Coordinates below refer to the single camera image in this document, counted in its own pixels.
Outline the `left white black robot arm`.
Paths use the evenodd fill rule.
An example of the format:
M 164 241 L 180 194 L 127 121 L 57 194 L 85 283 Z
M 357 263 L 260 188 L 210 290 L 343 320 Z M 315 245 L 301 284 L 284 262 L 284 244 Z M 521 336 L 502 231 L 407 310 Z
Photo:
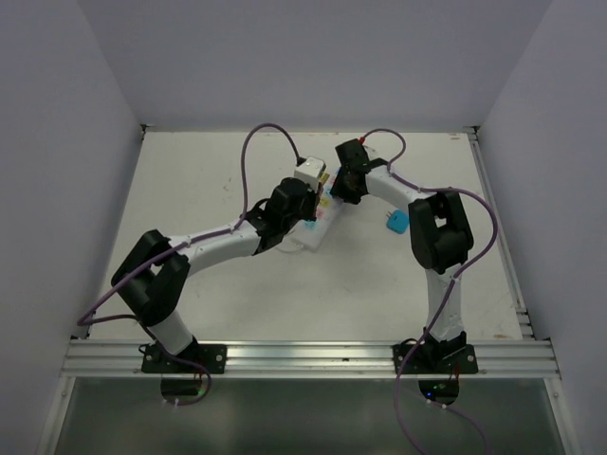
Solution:
M 183 373 L 197 360 L 195 337 L 176 310 L 186 280 L 206 268 L 277 246 L 298 222 L 316 219 L 321 195 L 318 177 L 308 182 L 287 177 L 233 226 L 191 238 L 167 237 L 152 229 L 139 238 L 111 284 L 163 346 L 166 364 Z

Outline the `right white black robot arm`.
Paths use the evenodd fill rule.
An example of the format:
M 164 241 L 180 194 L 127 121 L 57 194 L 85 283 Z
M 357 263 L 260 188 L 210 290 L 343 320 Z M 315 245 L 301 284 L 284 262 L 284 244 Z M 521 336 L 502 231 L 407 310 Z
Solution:
M 405 212 L 414 258 L 425 270 L 428 318 L 418 346 L 394 346 L 403 373 L 446 373 L 467 348 L 461 283 L 455 273 L 474 245 L 461 197 L 455 191 L 422 191 L 405 184 L 382 158 L 372 159 L 359 139 L 336 147 L 340 168 L 331 194 L 351 205 L 372 195 Z

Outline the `blue plug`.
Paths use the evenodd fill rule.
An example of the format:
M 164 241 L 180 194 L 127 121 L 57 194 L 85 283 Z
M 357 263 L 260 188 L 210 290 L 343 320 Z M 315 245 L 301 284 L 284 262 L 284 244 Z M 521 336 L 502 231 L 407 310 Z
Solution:
M 402 210 L 396 209 L 386 214 L 386 228 L 391 232 L 402 235 L 410 224 L 409 216 Z

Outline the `white power strip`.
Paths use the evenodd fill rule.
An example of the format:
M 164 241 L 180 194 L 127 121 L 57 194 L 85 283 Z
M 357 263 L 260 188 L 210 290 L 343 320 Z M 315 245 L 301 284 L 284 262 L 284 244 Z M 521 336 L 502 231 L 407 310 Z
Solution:
M 316 220 L 304 221 L 297 238 L 300 244 L 310 251 L 317 251 L 332 224 L 337 220 L 343 207 L 343 201 L 332 194 L 338 171 L 331 173 L 330 183 L 323 187 L 323 193 L 317 206 Z

